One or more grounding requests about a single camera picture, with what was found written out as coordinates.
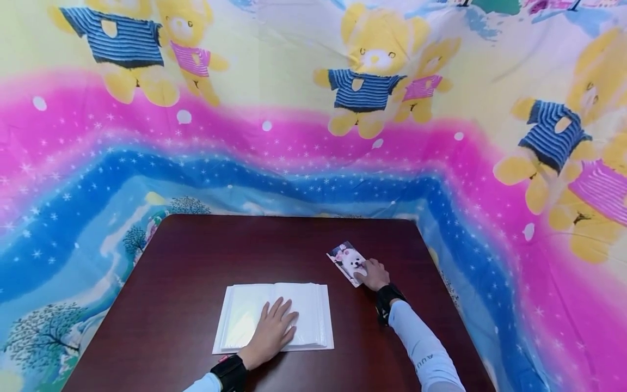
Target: pink shirt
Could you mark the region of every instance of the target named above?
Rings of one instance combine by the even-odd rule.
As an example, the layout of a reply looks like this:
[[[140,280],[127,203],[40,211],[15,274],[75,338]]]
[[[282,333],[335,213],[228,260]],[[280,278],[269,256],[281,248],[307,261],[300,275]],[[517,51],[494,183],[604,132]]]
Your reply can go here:
[[[602,160],[582,164],[581,175],[568,188],[607,218],[627,226],[627,178]]]
[[[442,77],[439,75],[431,75],[430,77],[424,77],[416,79],[406,87],[404,101],[410,99],[429,98],[433,96],[433,92],[436,87],[442,81]]]
[[[176,56],[176,61],[179,63],[181,69],[192,73],[199,77],[208,77],[209,60],[211,59],[211,52],[200,48],[188,48],[186,46],[177,45],[170,41],[170,46]],[[196,63],[192,55],[198,56],[199,63]]]

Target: white dog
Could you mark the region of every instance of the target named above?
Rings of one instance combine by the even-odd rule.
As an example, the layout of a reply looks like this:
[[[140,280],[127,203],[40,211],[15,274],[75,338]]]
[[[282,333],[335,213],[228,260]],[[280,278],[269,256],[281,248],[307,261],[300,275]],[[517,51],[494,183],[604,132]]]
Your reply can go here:
[[[339,252],[335,255],[335,264],[338,264],[344,272],[351,278],[355,279],[355,273],[366,276],[366,269],[364,268],[364,262],[366,260],[358,251],[351,248],[340,248]]]

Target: fabric backdrop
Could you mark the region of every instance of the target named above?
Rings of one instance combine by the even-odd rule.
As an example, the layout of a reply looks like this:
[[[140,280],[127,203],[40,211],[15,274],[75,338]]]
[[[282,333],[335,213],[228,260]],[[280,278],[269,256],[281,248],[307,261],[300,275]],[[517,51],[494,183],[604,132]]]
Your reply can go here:
[[[61,389],[178,213],[413,220],[499,391],[627,390],[624,0],[0,18],[3,392]]]

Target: colorful cloth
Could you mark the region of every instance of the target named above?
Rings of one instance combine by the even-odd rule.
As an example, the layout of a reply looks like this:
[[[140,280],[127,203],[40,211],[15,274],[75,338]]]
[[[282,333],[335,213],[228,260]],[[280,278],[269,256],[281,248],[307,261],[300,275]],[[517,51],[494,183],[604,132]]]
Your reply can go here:
[[[627,226],[627,178],[602,160],[583,162],[583,171],[568,188],[608,219]]]
[[[567,118],[571,123],[557,133],[557,123]],[[527,124],[535,124],[518,143],[534,151],[540,162],[560,173],[573,150],[584,140],[592,140],[581,127],[579,116],[565,105],[536,100]]]
[[[182,70],[185,70],[193,75],[207,78],[209,77],[209,60],[211,59],[211,52],[200,48],[188,48],[186,46],[178,45],[170,41],[170,46],[176,56],[176,61]],[[194,55],[198,56],[198,63],[194,59]]]
[[[403,78],[405,76],[382,77],[352,70],[329,70],[331,90],[337,90],[334,107],[341,107],[355,113],[385,110],[387,97],[392,94],[394,87]],[[364,81],[357,91],[352,88],[355,79]]]
[[[439,75],[431,75],[430,77],[414,80],[407,86],[403,101],[432,97],[433,92],[438,88],[442,79]]]
[[[105,14],[89,8],[60,10],[79,37],[87,36],[87,43],[97,63],[113,63],[124,68],[163,66],[159,50],[161,24]],[[115,23],[115,36],[111,37],[103,30],[103,21]]]

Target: pink wave pattern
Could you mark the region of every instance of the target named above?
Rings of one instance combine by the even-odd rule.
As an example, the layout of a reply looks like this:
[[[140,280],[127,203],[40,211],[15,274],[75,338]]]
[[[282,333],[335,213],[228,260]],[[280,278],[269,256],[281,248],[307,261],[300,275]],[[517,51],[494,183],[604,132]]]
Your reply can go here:
[[[571,385],[569,390],[627,390],[621,372],[627,363],[627,322],[611,300],[624,295],[621,283],[570,254],[562,244],[565,236],[529,213],[522,186],[507,187],[494,178],[496,148],[473,122],[408,122],[388,125],[373,140],[356,132],[336,138],[318,113],[216,110],[184,91],[170,108],[150,104],[139,91],[124,105],[97,75],[76,71],[7,83],[3,92],[0,235],[38,199],[116,149],[147,149],[181,160],[217,152],[285,176],[346,169],[410,177],[435,167],[468,221],[504,244],[506,260],[500,262],[512,277],[527,344],[543,359],[557,361],[560,373],[551,377]],[[525,239],[529,224],[534,234]]]

